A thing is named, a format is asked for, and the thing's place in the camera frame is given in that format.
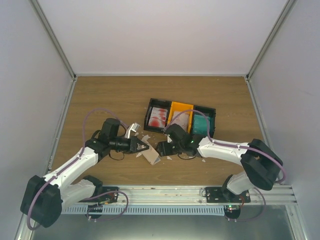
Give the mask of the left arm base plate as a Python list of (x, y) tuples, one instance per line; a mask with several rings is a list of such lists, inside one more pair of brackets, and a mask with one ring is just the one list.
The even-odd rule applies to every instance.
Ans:
[(83, 200), (84, 203), (88, 203), (86, 217), (89, 220), (99, 219), (106, 205), (114, 204), (118, 201), (119, 190), (117, 186), (99, 186), (89, 199)]

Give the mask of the black card bin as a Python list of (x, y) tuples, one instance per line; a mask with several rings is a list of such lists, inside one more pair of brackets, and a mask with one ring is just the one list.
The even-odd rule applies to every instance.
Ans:
[(169, 120), (171, 105), (171, 101), (151, 98), (145, 113), (143, 129), (163, 133)]
[(207, 121), (209, 122), (209, 135), (211, 138), (214, 137), (215, 133), (215, 119), (216, 119), (216, 109), (215, 108), (210, 108), (210, 107), (204, 107), (204, 106), (199, 106), (199, 105), (194, 105), (193, 109), (199, 112), (202, 112), (203, 115), (201, 115), (198, 112), (192, 112), (192, 120), (191, 120), (191, 128), (190, 128), (190, 133), (191, 134), (198, 134), (198, 135), (205, 135), (207, 136)]

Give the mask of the orange card bin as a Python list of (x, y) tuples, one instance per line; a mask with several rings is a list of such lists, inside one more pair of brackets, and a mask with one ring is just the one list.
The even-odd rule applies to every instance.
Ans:
[[(172, 121), (173, 118), (175, 118), (178, 114), (180, 114), (183, 111), (186, 110), (192, 110), (194, 106), (192, 104), (186, 104), (181, 102), (172, 101), (171, 107), (169, 110), (169, 116), (167, 120), (167, 125)], [(179, 115), (174, 121), (174, 124), (178, 124), (182, 127), (183, 130), (185, 130), (187, 133), (191, 130), (192, 125), (192, 111), (186, 111), (183, 112), (181, 115)]]

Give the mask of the red card stack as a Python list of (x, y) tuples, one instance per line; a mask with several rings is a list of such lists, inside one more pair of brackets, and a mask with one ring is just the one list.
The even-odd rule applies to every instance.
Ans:
[(153, 107), (148, 120), (148, 126), (164, 128), (167, 120), (167, 112), (168, 110), (165, 108)]

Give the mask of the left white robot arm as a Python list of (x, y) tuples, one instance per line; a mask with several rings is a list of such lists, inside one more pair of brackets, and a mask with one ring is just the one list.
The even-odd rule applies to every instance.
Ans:
[(27, 216), (27, 226), (34, 230), (31, 221), (44, 228), (57, 221), (63, 210), (77, 202), (113, 202), (119, 194), (118, 188), (103, 192), (103, 184), (87, 175), (77, 184), (74, 181), (87, 169), (110, 156), (111, 151), (125, 154), (140, 153), (149, 146), (137, 136), (140, 125), (136, 122), (119, 135), (125, 125), (116, 118), (107, 118), (100, 130), (84, 141), (80, 150), (67, 162), (45, 176), (34, 175), (27, 183), (20, 211)]

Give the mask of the right aluminium frame post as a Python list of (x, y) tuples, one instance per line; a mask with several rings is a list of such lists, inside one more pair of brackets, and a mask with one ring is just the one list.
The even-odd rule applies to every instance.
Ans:
[(267, 50), (271, 46), (272, 42), (274, 41), (275, 37), (279, 33), (281, 27), (283, 26), (284, 22), (286, 21), (287, 17), (289, 16), (290, 12), (292, 11), (294, 5), (296, 4), (296, 0), (287, 0), (280, 11), (279, 16), (277, 17), (275, 23), (273, 24), (267, 38), (265, 39), (261, 49), (259, 50), (253, 64), (251, 65), (248, 73), (245, 75), (245, 79), (247, 82), (250, 81), (252, 76), (254, 75), (255, 71), (257, 70), (259, 64), (261, 63), (263, 57), (267, 53)]

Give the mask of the teal card stack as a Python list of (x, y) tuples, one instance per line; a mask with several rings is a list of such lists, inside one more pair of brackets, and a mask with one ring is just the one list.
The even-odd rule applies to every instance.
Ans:
[[(213, 118), (209, 115), (206, 115), (206, 118), (208, 119), (208, 122), (209, 122), (209, 133), (210, 133), (210, 136), (212, 137), (214, 132), (212, 128)], [(200, 114), (194, 114), (192, 133), (199, 134), (199, 135), (207, 135), (207, 121)]]

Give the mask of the left aluminium frame post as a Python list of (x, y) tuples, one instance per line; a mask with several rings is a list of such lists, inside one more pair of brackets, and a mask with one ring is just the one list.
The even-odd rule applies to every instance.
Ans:
[(38, 0), (29, 0), (29, 3), (31, 4), (32, 8), (34, 9), (35, 14), (39, 18), (42, 26), (44, 27), (44, 30), (48, 34), (50, 41), (52, 42), (54, 48), (56, 49), (60, 59), (62, 60), (64, 66), (66, 68), (66, 70), (68, 71), (69, 75), (71, 76), (71, 79), (73, 81), (76, 81), (77, 75), (75, 74), (61, 44), (59, 43), (59, 40), (58, 40), (53, 28), (51, 27), (51, 24), (49, 23), (49, 20), (46, 17), (46, 14), (45, 14), (43, 8), (41, 7), (39, 1)]

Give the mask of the white patterned card stack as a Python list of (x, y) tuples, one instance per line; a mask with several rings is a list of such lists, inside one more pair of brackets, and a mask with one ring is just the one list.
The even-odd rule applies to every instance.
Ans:
[(179, 125), (184, 131), (188, 130), (188, 123), (189, 123), (189, 113), (183, 112), (179, 115), (174, 121), (173, 124)]

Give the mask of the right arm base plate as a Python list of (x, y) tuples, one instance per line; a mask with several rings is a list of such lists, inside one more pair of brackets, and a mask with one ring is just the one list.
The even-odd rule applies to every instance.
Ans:
[(206, 198), (207, 203), (221, 204), (224, 215), (229, 220), (237, 220), (244, 204), (251, 202), (248, 190), (234, 194), (224, 187), (211, 186), (205, 187), (201, 195)]

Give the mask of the aluminium front rail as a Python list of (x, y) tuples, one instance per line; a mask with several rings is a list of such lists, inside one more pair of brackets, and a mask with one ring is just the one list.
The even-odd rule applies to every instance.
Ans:
[[(125, 204), (140, 206), (177, 206), (177, 205), (220, 205), (219, 203), (207, 203), (206, 198), (201, 195), (205, 186), (147, 186), (147, 185), (120, 185), (118, 199), (111, 205), (124, 206)], [(77, 184), (68, 187), (61, 194), (58, 201), (62, 208), (66, 209), (73, 205), (88, 205), (83, 202), (91, 192), (88, 184)], [(296, 205), (297, 200), (293, 189), (289, 185), (275, 185), (272, 190), (250, 189), (250, 203), (245, 205)]]

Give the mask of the right black card bin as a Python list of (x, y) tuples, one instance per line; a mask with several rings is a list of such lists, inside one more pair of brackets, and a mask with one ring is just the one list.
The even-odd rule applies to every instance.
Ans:
[(211, 138), (214, 137), (215, 133), (215, 119), (216, 119), (216, 109), (215, 108), (210, 108), (210, 107), (204, 107), (204, 106), (199, 106), (199, 105), (194, 105), (193, 109), (199, 112), (202, 112), (203, 115), (201, 115), (198, 112), (192, 112), (192, 120), (191, 120), (191, 128), (190, 128), (190, 133), (191, 134), (198, 134), (198, 135), (205, 135), (207, 136), (207, 121), (209, 122), (209, 135)]

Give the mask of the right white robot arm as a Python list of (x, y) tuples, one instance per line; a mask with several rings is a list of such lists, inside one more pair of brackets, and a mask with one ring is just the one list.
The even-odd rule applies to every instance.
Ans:
[(178, 124), (170, 125), (164, 133), (168, 139), (156, 146), (160, 156), (186, 154), (189, 157), (214, 158), (237, 164), (242, 172), (227, 177), (221, 196), (228, 203), (253, 188), (270, 191), (278, 182), (283, 162), (261, 140), (235, 143), (220, 141), (203, 134), (189, 134)]

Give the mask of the aluminium frame post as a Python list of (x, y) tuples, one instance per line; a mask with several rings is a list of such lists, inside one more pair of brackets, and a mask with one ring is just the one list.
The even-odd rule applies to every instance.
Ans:
[(77, 75), (75, 74), (61, 44), (59, 43), (59, 40), (58, 40), (53, 28), (51, 27), (51, 24), (49, 23), (49, 20), (46, 17), (46, 14), (45, 14), (43, 8), (41, 7), (39, 1), (38, 0), (29, 0), (29, 3), (31, 4), (32, 8), (34, 9), (35, 14), (39, 18), (42, 26), (44, 27), (44, 30), (48, 34), (50, 41), (52, 42), (54, 48), (56, 49), (60, 59), (62, 60), (64, 66), (66, 68), (66, 70), (68, 71), (69, 75), (71, 76), (71, 79), (73, 81), (76, 81)]
[(261, 49), (259, 50), (253, 64), (251, 65), (248, 73), (245, 75), (245, 79), (247, 82), (250, 81), (252, 76), (254, 75), (255, 71), (257, 70), (259, 64), (261, 63), (263, 57), (267, 53), (267, 50), (271, 46), (272, 42), (274, 41), (275, 37), (279, 33), (281, 27), (283, 26), (284, 22), (286, 21), (287, 17), (289, 16), (290, 12), (292, 11), (294, 5), (296, 4), (296, 0), (287, 0), (280, 11), (279, 16), (277, 17), (275, 23), (273, 24), (267, 38), (265, 39)]

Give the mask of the left black card bin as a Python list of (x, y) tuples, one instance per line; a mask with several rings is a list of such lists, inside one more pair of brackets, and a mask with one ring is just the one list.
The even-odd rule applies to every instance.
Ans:
[(151, 98), (145, 113), (143, 129), (163, 133), (169, 120), (171, 105), (171, 101)]

